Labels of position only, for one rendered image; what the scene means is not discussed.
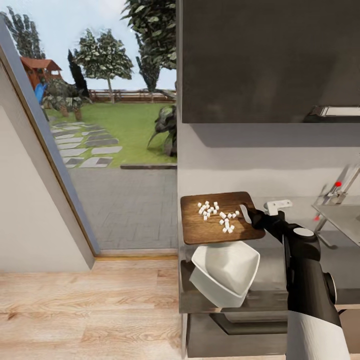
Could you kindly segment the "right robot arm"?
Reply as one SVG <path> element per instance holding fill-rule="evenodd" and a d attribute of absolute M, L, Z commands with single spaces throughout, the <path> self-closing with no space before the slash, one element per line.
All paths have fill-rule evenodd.
<path fill-rule="evenodd" d="M 283 246 L 288 289 L 285 360 L 351 360 L 336 304 L 336 287 L 320 266 L 321 245 L 315 232 L 285 221 L 278 208 L 291 200 L 270 201 L 266 211 L 247 211 L 252 227 L 266 229 Z"/>

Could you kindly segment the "cutting board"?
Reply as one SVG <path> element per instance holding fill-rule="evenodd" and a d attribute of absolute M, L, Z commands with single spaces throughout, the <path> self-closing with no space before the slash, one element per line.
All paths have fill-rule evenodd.
<path fill-rule="evenodd" d="M 205 214 L 200 211 L 206 203 L 216 213 L 210 211 L 210 217 L 204 220 Z M 252 223 L 246 221 L 241 205 L 245 205 L 254 214 L 258 213 L 249 193 L 244 191 L 182 196 L 180 208 L 185 244 L 204 245 L 262 239 L 266 235 L 265 228 L 254 229 Z M 226 217 L 221 217 L 221 212 Z M 233 217 L 236 212 L 238 214 Z M 231 218 L 228 217 L 229 214 L 232 215 Z M 219 223 L 221 220 L 224 221 L 223 224 Z M 233 226 L 232 233 L 227 230 L 224 232 L 226 220 L 229 229 Z"/>

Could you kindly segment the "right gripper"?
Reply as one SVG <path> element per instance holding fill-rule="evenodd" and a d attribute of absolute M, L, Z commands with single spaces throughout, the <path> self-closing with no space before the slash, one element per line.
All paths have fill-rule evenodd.
<path fill-rule="evenodd" d="M 255 230 L 266 229 L 270 233 L 272 233 L 273 225 L 276 222 L 285 221 L 285 213 L 281 210 L 279 210 L 276 215 L 268 215 L 261 211 L 253 213 L 249 210 L 247 211 L 247 214 L 251 219 L 251 225 Z"/>

